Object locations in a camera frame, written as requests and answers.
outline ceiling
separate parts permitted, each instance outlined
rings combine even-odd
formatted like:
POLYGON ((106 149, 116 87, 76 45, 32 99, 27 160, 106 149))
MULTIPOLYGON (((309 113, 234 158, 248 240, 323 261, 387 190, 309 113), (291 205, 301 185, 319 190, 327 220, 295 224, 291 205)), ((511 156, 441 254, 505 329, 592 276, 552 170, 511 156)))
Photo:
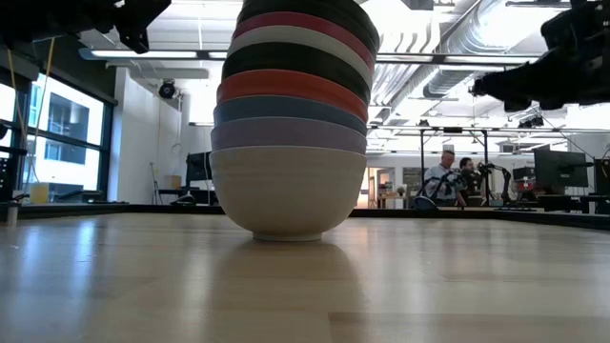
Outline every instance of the ceiling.
MULTIPOLYGON (((506 0, 481 0, 480 7, 484 4, 487 7, 481 10, 479 17, 475 20, 473 14, 466 16, 465 20, 456 26, 457 29, 453 30, 454 28, 450 28, 475 4, 475 0, 455 0, 454 6, 438 6, 433 11, 410 10, 401 0, 357 2, 376 24, 382 42, 381 52, 433 52, 445 49, 453 52, 450 48, 455 48, 457 40, 454 38, 469 33, 463 28, 478 25, 475 31, 477 39, 486 42, 485 47, 478 47, 481 51, 539 54, 546 50, 539 35, 539 25, 559 12, 557 9, 539 8, 516 10, 506 7, 506 0), (518 26, 513 25, 516 18, 521 20, 518 26)), ((241 1, 234 0, 173 0, 170 7, 149 26, 151 49, 226 50, 240 9, 241 1)), ((119 43, 115 31, 106 35, 95 30, 86 31, 83 32, 81 41, 96 49, 125 49, 119 43)), ((129 67, 132 77, 148 82, 152 87, 159 85, 162 78, 171 75, 183 92, 197 94, 198 97, 210 101, 214 101, 222 68, 222 62, 213 61, 109 63, 129 67)), ((485 71, 448 71, 435 66, 377 65, 369 109, 370 121, 385 125, 413 126, 420 119, 427 119, 431 125, 439 126, 516 127, 519 119, 529 115, 528 113, 506 113, 502 104, 495 99, 473 99, 468 93, 473 77, 482 72, 485 71), (442 74, 442 77, 449 75, 457 82, 449 83, 451 87, 446 88, 447 92, 442 97, 430 98, 426 95, 425 86, 433 85, 433 81, 439 79, 439 74, 442 74)), ((545 116, 557 125, 564 125, 567 114, 568 110, 563 109, 545 113, 545 116)), ((198 115, 192 120, 212 121, 211 113, 198 115)), ((418 137, 401 137, 397 136, 398 133, 398 130, 370 131, 369 138, 371 143, 375 142, 375 147, 417 147, 418 137)))

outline red bowl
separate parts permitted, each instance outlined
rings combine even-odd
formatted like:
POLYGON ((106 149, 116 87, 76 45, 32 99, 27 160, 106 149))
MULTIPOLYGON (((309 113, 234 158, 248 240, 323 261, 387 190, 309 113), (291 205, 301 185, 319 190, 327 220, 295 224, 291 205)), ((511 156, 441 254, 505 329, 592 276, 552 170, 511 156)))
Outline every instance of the red bowl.
POLYGON ((244 71, 227 77, 216 92, 216 102, 250 95, 286 95, 319 101, 368 121, 368 109, 350 90, 319 76, 298 71, 244 71))
POLYGON ((233 39, 249 30, 275 25, 300 27, 329 35, 355 51, 364 60, 371 72, 375 68, 375 58, 351 32, 328 20, 310 14, 289 11, 260 14, 239 24, 235 29, 233 39))

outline stack of bowls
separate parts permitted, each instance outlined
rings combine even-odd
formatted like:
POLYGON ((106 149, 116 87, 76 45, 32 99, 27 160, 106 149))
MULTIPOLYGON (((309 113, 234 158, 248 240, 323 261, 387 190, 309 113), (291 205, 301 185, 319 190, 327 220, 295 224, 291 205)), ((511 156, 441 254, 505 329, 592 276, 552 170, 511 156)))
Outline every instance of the stack of bowls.
POLYGON ((220 205, 254 238, 319 239, 354 208, 379 37, 353 0, 246 0, 212 131, 220 205))

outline ventilation duct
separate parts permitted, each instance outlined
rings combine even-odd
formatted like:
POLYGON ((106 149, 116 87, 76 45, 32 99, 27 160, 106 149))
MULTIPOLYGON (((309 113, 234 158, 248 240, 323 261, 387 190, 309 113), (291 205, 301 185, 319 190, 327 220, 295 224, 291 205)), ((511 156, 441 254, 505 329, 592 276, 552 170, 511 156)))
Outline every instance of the ventilation duct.
MULTIPOLYGON (((481 0, 457 29, 437 48, 439 53, 505 53, 556 12, 542 8, 507 7, 507 0, 481 0)), ((473 71, 444 71, 421 66, 392 102, 395 108, 421 85, 423 95, 440 98, 473 71)))

